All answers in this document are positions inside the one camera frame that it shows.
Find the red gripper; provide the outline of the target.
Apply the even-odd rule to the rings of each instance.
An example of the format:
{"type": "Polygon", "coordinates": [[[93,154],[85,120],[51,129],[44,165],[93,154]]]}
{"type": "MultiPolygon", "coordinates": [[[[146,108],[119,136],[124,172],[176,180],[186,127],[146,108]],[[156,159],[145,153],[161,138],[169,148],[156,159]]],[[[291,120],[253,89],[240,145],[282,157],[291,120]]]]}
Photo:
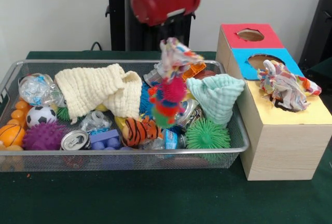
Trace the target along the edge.
{"type": "MultiPolygon", "coordinates": [[[[134,16],[140,23],[149,26],[161,24],[162,39],[171,37],[172,26],[167,22],[178,15],[189,15],[195,12],[201,0],[130,0],[134,16]]],[[[183,39],[183,19],[174,19],[173,37],[183,39]]]]}

